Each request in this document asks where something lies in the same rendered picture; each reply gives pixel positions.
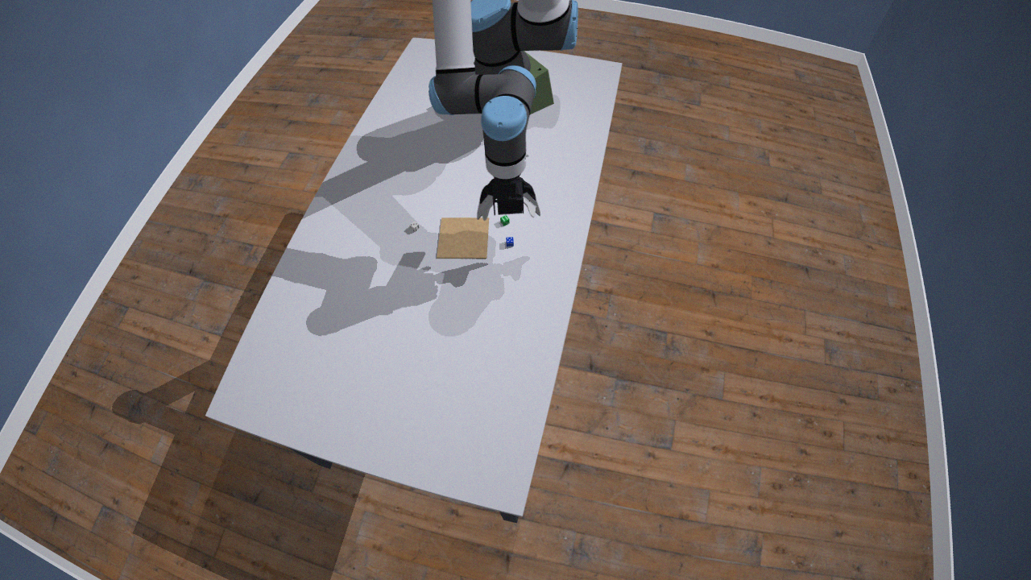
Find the tan mat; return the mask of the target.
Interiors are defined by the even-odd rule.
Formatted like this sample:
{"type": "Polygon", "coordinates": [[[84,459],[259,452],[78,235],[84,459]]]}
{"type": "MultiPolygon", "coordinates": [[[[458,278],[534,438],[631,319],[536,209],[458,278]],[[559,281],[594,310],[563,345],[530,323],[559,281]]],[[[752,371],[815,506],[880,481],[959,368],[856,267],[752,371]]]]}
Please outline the tan mat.
{"type": "Polygon", "coordinates": [[[487,259],[489,218],[442,217],[436,259],[487,259]]]}

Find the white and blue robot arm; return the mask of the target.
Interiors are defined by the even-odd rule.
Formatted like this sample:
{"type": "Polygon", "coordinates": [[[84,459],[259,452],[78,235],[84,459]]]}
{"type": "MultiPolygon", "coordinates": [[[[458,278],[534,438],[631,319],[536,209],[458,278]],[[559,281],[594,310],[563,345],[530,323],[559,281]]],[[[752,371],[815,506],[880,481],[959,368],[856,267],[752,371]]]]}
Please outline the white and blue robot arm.
{"type": "Polygon", "coordinates": [[[433,0],[430,102],[439,114],[483,114],[486,168],[497,179],[520,175],[529,157],[536,81],[526,52],[575,48],[577,10],[574,0],[433,0]]]}

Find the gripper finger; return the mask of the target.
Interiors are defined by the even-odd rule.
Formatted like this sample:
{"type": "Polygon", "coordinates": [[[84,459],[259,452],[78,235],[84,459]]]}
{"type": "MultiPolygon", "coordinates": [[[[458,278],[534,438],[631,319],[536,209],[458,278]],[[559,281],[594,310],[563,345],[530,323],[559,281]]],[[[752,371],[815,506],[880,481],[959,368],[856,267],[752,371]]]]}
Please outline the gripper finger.
{"type": "Polygon", "coordinates": [[[522,186],[523,186],[524,203],[529,209],[529,213],[531,214],[532,218],[535,217],[535,213],[539,214],[540,216],[539,205],[536,200],[536,195],[534,193],[533,187],[524,179],[522,186]]]}
{"type": "Polygon", "coordinates": [[[487,220],[487,215],[489,214],[492,205],[493,196],[492,184],[490,182],[487,186],[483,187],[483,193],[480,193],[480,201],[478,203],[478,219],[483,216],[483,220],[487,220]]]}

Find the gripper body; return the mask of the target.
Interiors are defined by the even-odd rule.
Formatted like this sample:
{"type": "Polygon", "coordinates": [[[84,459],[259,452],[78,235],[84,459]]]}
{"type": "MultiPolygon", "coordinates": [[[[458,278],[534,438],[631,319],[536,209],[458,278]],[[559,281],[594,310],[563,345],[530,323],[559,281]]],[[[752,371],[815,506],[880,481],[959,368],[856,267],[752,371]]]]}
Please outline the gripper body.
{"type": "Polygon", "coordinates": [[[496,202],[498,205],[498,214],[514,214],[524,212],[522,183],[523,179],[520,179],[520,175],[513,177],[513,179],[497,179],[497,177],[495,177],[491,180],[494,214],[496,202]],[[499,194],[500,189],[501,196],[499,194]]]}

